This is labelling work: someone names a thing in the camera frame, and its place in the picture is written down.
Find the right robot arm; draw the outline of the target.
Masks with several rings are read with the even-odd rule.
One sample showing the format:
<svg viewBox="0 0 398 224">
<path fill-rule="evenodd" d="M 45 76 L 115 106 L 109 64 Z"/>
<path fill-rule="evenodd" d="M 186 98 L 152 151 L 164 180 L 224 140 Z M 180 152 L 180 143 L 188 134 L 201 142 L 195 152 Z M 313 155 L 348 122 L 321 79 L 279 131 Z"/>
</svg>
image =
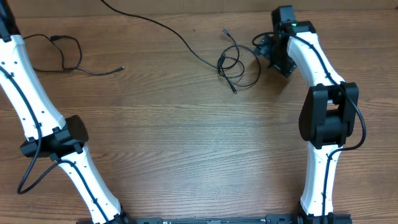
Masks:
<svg viewBox="0 0 398 224">
<path fill-rule="evenodd" d="M 299 22 L 292 6 L 272 11 L 273 30 L 261 34 L 255 53 L 283 76 L 297 68 L 308 85 L 298 128 L 308 143 L 305 187 L 297 215 L 268 215 L 267 223 L 352 223 L 349 214 L 333 211 L 333 184 L 340 154 L 360 118 L 359 90 L 331 66 L 310 21 Z"/>
</svg>

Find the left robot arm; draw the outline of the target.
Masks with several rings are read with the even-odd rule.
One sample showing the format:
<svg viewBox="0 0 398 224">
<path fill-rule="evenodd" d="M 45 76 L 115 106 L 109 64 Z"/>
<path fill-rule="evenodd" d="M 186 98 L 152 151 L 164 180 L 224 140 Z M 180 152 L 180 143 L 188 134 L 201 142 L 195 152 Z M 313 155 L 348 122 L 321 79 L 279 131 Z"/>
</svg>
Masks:
<svg viewBox="0 0 398 224">
<path fill-rule="evenodd" d="M 91 158 L 83 121 L 77 115 L 64 118 L 40 84 L 6 1 L 1 1 L 1 86 L 24 129 L 21 151 L 32 159 L 17 192 L 25 194 L 33 188 L 23 186 L 36 160 L 48 157 L 54 162 L 51 167 L 61 167 L 77 188 L 91 223 L 129 223 Z"/>
</svg>

